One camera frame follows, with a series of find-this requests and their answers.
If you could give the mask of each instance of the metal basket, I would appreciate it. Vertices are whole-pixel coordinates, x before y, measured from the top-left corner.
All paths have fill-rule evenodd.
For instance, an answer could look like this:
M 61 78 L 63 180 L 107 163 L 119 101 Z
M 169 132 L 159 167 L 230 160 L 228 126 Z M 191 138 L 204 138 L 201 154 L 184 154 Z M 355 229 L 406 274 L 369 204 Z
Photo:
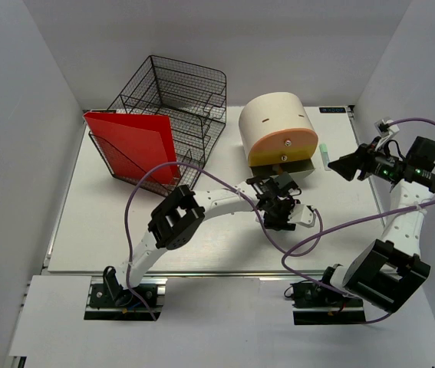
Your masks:
M 149 56 L 108 107 L 118 113 L 166 115 L 170 118 L 176 159 L 203 168 L 226 126 L 226 75 L 222 71 L 158 56 Z M 137 184 L 138 180 L 114 174 L 110 162 L 135 165 L 110 142 L 90 133 L 113 177 Z M 169 195 L 187 184 L 195 186 L 199 172 L 182 167 L 170 184 L 145 181 L 142 188 Z

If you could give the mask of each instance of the black label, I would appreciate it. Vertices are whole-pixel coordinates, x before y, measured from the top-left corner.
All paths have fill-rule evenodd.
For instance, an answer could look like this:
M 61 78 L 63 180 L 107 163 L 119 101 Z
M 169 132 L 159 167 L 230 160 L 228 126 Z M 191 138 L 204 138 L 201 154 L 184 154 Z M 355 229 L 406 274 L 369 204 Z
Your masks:
M 346 109 L 344 107 L 320 107 L 320 113 L 346 113 Z

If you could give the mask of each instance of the wire dish rack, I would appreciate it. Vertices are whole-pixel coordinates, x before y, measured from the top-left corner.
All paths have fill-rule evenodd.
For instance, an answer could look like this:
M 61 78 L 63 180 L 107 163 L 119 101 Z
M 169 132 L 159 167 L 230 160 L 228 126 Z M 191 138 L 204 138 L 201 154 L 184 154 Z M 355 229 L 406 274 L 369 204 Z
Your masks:
M 107 111 L 168 116 L 177 160 L 203 168 L 226 126 L 226 75 L 208 67 L 151 55 Z M 146 170 L 110 142 L 92 133 L 90 137 L 111 175 L 137 184 L 136 179 L 115 175 L 110 162 L 116 160 L 119 165 Z M 199 175 L 195 169 L 181 167 L 170 184 L 150 178 L 141 187 L 168 196 L 182 184 L 192 189 Z

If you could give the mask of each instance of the red binder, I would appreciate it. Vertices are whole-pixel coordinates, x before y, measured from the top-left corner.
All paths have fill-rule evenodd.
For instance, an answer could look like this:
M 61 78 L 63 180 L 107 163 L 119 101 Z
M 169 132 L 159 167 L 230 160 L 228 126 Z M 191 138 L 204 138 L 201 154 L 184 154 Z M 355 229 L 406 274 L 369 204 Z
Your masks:
M 91 132 L 101 138 L 102 150 L 113 146 L 136 165 L 127 165 L 124 157 L 105 157 L 116 176 L 141 179 L 154 166 L 176 161 L 170 118 L 161 115 L 132 113 L 86 113 L 84 119 Z M 180 177 L 177 166 L 168 166 L 151 174 L 148 180 L 171 184 Z

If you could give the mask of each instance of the red board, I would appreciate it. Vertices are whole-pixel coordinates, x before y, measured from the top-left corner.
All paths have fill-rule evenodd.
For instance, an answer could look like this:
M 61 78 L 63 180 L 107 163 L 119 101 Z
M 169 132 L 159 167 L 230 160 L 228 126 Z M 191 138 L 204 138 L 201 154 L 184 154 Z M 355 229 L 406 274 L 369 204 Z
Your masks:
M 132 113 L 86 113 L 84 119 L 91 132 L 101 138 L 98 143 L 117 176 L 141 179 L 153 167 L 176 161 L 169 117 Z M 168 166 L 157 170 L 151 176 L 161 184 L 171 184 L 180 174 L 176 166 Z

